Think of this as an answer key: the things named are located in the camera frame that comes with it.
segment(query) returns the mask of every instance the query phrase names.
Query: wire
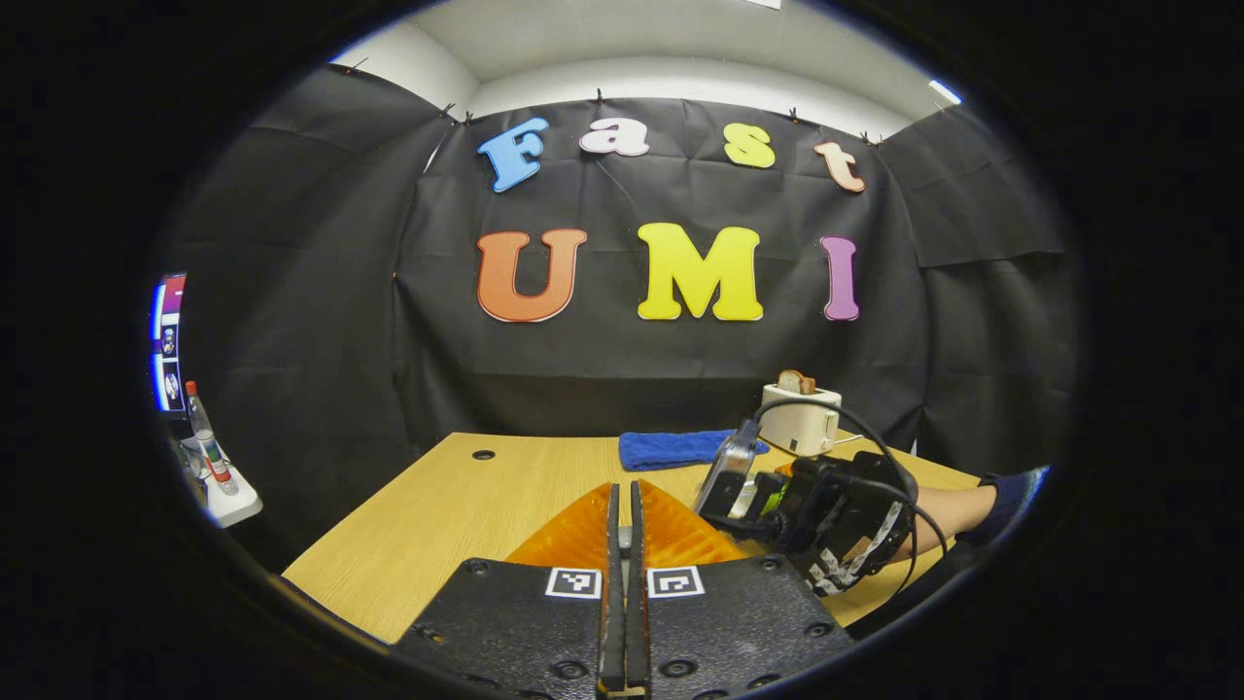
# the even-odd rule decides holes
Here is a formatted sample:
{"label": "wire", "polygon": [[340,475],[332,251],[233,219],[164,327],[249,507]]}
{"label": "wire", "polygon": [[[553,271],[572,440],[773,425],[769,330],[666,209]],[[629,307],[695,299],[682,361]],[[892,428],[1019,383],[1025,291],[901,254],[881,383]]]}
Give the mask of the wire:
{"label": "wire", "polygon": [[[840,482],[840,484],[845,484],[845,485],[848,485],[848,486],[863,486],[863,487],[867,487],[867,489],[872,489],[875,491],[884,491],[889,496],[893,496],[899,504],[903,504],[904,506],[907,506],[912,511],[914,511],[917,516],[924,518],[924,522],[927,522],[929,525],[929,528],[933,530],[933,533],[937,535],[937,541],[942,546],[942,556],[943,557],[949,551],[949,547],[947,547],[947,543],[945,543],[945,535],[942,533],[942,528],[939,528],[938,525],[935,522],[933,522],[933,518],[924,511],[924,509],[921,509],[919,506],[917,506],[916,504],[913,504],[911,501],[911,499],[908,499],[907,495],[903,494],[902,491],[894,489],[893,486],[889,486],[888,484],[882,484],[880,481],[872,481],[870,479],[860,479],[860,477],[855,477],[855,476],[850,476],[850,475],[842,475],[842,474],[826,475],[826,476],[829,479],[832,479],[832,480]],[[914,522],[912,523],[912,552],[916,552],[916,523]]]}
{"label": "wire", "polygon": [[[824,404],[821,402],[812,402],[811,399],[804,399],[804,398],[779,399],[776,402],[770,402],[769,404],[765,404],[764,407],[756,409],[756,413],[755,413],[755,415],[751,417],[751,420],[754,420],[754,421],[756,421],[759,424],[760,423],[760,418],[764,417],[770,410],[776,409],[778,407],[789,407],[789,405],[794,405],[794,404],[804,404],[804,405],[810,405],[810,407],[820,407],[822,409],[842,414],[851,423],[853,423],[857,426],[860,426],[860,433],[865,434],[868,438],[868,440],[873,441],[877,445],[877,449],[881,450],[881,454],[884,455],[887,460],[889,460],[889,464],[893,465],[896,470],[899,470],[899,471],[902,471],[904,474],[907,472],[907,470],[902,465],[898,464],[898,460],[894,459],[894,454],[889,451],[889,448],[886,446],[886,441],[882,440],[881,436],[877,435],[877,431],[875,431],[871,428],[868,428],[868,424],[863,423],[863,419],[861,419],[860,417],[855,415],[853,413],[843,409],[842,407],[833,407],[833,405],[830,405],[830,404]],[[916,505],[914,504],[916,502],[916,495],[914,494],[908,494],[906,500],[909,501],[909,502],[912,502],[913,506]]]}
{"label": "wire", "polygon": [[[756,410],[755,415],[753,415],[753,420],[759,424],[760,423],[760,418],[764,417],[768,412],[770,412],[773,409],[776,409],[778,407],[789,407],[789,405],[795,405],[795,404],[811,405],[811,407],[821,407],[821,408],[827,409],[830,412],[836,412],[838,414],[842,414],[851,423],[853,423],[857,426],[860,426],[860,433],[862,433],[865,436],[868,438],[868,440],[873,441],[877,445],[877,449],[881,450],[881,454],[884,455],[887,460],[889,460],[889,464],[894,467],[894,470],[899,471],[901,474],[906,474],[908,477],[911,476],[911,474],[907,471],[907,469],[903,467],[901,464],[898,464],[898,460],[894,459],[894,454],[889,451],[889,448],[886,446],[886,443],[881,439],[881,436],[877,435],[877,433],[873,431],[871,428],[868,428],[868,424],[863,423],[863,420],[860,417],[857,417],[853,413],[843,409],[842,407],[827,405],[827,404],[824,404],[821,402],[814,402],[811,399],[802,399],[802,398],[779,399],[776,402],[770,402],[769,404],[765,404],[764,407],[760,407],[760,409]],[[949,552],[949,547],[947,547],[947,543],[945,543],[945,535],[942,533],[942,528],[938,527],[937,522],[933,521],[933,518],[924,511],[924,509],[921,509],[919,506],[916,505],[916,495],[914,494],[904,494],[903,491],[899,491],[899,490],[894,489],[893,486],[889,486],[888,484],[882,484],[880,481],[872,481],[872,480],[866,480],[866,479],[857,479],[857,477],[852,477],[852,476],[847,476],[847,475],[837,475],[836,479],[838,479],[840,481],[847,481],[847,482],[853,484],[853,485],[862,485],[862,486],[867,486],[867,487],[873,487],[875,490],[884,491],[884,492],[889,494],[891,496],[897,496],[898,497],[898,502],[901,502],[904,506],[909,507],[912,510],[912,512],[914,512],[917,516],[924,518],[924,522],[928,523],[928,526],[933,530],[933,533],[937,535],[938,545],[942,546],[942,556],[943,557],[947,556],[947,553]],[[911,535],[911,537],[912,537],[912,556],[909,558],[911,563],[907,567],[907,576],[903,577],[903,583],[898,584],[898,588],[893,593],[889,594],[889,598],[893,598],[894,596],[898,596],[898,593],[901,591],[903,591],[903,588],[907,587],[907,582],[911,581],[912,574],[916,572],[916,557],[917,557],[916,553],[918,551],[917,546],[916,546],[917,545],[916,532],[917,532],[917,527],[916,527],[916,521],[913,520],[912,521],[912,535]]]}

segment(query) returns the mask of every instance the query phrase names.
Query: wooden table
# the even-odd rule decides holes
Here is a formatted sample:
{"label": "wooden table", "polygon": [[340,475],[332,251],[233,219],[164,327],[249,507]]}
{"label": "wooden table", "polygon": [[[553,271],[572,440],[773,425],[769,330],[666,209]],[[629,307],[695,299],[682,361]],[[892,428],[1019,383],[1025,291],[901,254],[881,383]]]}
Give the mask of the wooden table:
{"label": "wooden table", "polygon": [[[838,431],[838,440],[855,438]],[[495,458],[471,454],[491,450]],[[863,439],[830,455],[876,453]],[[970,489],[979,479],[894,451],[921,486]],[[789,464],[778,449],[756,458],[753,474]],[[388,643],[397,642],[463,560],[504,560],[532,532],[587,491],[622,485],[621,525],[631,525],[629,484],[643,479],[690,505],[708,465],[627,472],[617,438],[515,438],[455,433],[337,523],[285,571],[285,577],[341,618]],[[917,561],[914,577],[939,557]],[[825,598],[847,625],[898,588],[908,563],[891,564],[852,589]]]}

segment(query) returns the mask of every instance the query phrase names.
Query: hand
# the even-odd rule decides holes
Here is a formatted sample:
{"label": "hand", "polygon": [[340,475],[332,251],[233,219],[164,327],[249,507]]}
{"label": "hand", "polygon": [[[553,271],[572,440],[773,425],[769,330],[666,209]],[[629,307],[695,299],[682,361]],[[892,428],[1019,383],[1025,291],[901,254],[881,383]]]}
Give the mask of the hand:
{"label": "hand", "polygon": [[[993,486],[978,486],[948,491],[943,489],[921,487],[916,505],[924,510],[929,517],[942,528],[942,535],[949,540],[960,532],[979,526],[998,500],[998,490]],[[917,555],[923,555],[929,550],[940,548],[937,533],[924,522],[924,518],[916,516],[916,543]],[[902,562],[912,556],[911,536],[898,547],[889,563]]]}

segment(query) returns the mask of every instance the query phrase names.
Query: yellow letter m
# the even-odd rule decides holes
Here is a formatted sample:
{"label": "yellow letter m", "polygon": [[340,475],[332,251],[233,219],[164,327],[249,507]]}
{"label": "yellow letter m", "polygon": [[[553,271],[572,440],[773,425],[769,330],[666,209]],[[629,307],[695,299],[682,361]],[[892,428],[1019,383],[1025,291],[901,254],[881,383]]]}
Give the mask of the yellow letter m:
{"label": "yellow letter m", "polygon": [[764,307],[756,301],[753,252],[760,236],[749,228],[726,226],[717,234],[708,256],[699,251],[678,224],[644,224],[637,231],[648,244],[648,297],[639,303],[643,318],[677,318],[683,307],[674,301],[674,282],[697,318],[704,315],[713,291],[722,293],[713,315],[726,321],[759,320]]}

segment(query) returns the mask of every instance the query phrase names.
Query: computer monitor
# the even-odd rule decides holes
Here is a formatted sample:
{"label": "computer monitor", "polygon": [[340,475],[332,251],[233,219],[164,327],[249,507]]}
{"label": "computer monitor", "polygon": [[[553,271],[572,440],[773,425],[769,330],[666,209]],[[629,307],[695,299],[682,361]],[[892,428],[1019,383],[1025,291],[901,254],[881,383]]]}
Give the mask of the computer monitor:
{"label": "computer monitor", "polygon": [[188,418],[179,349],[184,291],[185,272],[169,272],[160,277],[152,300],[152,392],[157,410],[170,420]]}

